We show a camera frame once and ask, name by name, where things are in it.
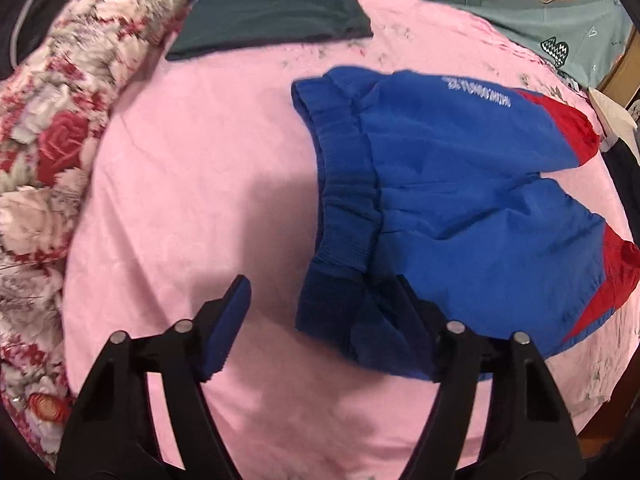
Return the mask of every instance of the blue gripper pad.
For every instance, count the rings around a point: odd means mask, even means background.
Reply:
[[[222,370],[251,303],[251,283],[238,276],[221,300],[207,301],[194,319],[204,345],[198,367],[205,383]]]

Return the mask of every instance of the dark green cloth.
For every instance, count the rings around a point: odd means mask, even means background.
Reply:
[[[199,0],[166,58],[371,36],[370,19],[358,0]]]

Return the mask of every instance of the floral blanket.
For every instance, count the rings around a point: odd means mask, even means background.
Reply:
[[[109,111],[186,0],[71,0],[0,85],[0,396],[52,468],[71,398],[63,271]]]

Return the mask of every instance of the pink bedsheet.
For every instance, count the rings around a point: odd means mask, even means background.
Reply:
[[[359,368],[293,329],[318,194],[292,80],[338,64],[472,76],[562,99],[602,131],[583,98],[484,20],[420,0],[359,1],[371,40],[161,60],[113,115],[68,261],[63,322],[75,391],[114,330],[161,332],[220,297],[237,273],[251,279],[248,317],[225,369],[204,386],[248,480],[398,478],[437,391]],[[552,177],[631,240],[600,155]],[[549,360],[578,430],[628,364],[638,312],[636,291],[600,330]],[[154,394],[160,388],[152,382]],[[478,452],[489,389],[479,385],[462,463]],[[156,423],[176,462],[162,409]]]

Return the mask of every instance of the red stripe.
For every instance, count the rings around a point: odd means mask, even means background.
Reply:
[[[640,280],[640,250],[632,242],[625,242],[605,225],[602,241],[605,281],[584,309],[582,316],[564,341],[577,336],[610,309],[619,309]]]
[[[546,110],[556,122],[558,130],[564,135],[564,140],[574,150],[580,166],[595,156],[600,147],[600,137],[593,131],[593,126],[585,114],[551,97],[524,90],[516,90],[516,92]]]

